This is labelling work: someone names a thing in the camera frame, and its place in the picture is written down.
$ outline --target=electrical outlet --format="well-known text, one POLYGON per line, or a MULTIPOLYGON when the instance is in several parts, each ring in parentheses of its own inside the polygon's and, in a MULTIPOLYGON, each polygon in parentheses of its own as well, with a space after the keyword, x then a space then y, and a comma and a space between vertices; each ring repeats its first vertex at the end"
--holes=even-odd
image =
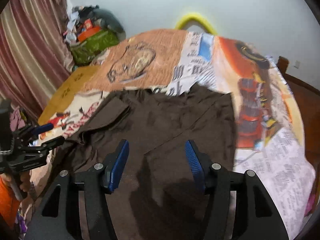
POLYGON ((296 63, 293 65, 295 68, 299 68, 300 67, 301 62, 296 60, 296 63))

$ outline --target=pile of clothes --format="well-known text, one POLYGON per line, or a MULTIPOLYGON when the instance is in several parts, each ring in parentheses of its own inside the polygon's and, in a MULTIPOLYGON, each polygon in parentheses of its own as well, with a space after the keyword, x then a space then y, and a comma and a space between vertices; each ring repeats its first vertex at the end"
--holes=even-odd
POLYGON ((68 44, 77 65, 88 65, 104 49, 117 45, 124 29, 108 10, 77 6, 72 8, 63 41, 68 44))

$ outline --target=orange box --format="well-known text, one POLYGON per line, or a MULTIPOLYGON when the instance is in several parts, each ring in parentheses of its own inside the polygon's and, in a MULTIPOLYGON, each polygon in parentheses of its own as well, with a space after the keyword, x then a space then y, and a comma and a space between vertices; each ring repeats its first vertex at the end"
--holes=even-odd
POLYGON ((90 19, 87 19, 84 21, 84 27, 87 31, 93 28, 93 25, 90 19))
POLYGON ((80 42, 84 41, 86 38, 91 37, 92 35, 96 34, 97 32, 99 32, 101 30, 101 28, 99 26, 97 27, 93 27, 90 30, 81 32, 81 34, 78 36, 78 40, 80 42))

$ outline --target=dark brown shirt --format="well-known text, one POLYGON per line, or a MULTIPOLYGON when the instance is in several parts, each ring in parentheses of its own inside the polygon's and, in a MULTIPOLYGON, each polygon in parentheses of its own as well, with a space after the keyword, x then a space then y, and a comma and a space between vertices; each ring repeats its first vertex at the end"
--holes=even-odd
POLYGON ((236 126, 230 94, 194 85, 168 97, 151 90, 111 92, 57 153, 53 176, 102 162, 121 139, 130 153, 119 188, 107 196, 119 240, 195 239, 207 198, 196 190, 188 139, 232 170, 236 126))

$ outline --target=pink curtain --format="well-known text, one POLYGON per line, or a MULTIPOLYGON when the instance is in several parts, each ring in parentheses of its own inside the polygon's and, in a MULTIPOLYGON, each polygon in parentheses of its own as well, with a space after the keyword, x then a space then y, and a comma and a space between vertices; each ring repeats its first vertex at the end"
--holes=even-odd
POLYGON ((0 15, 0 94, 34 118, 68 78, 66 0, 10 0, 0 15))

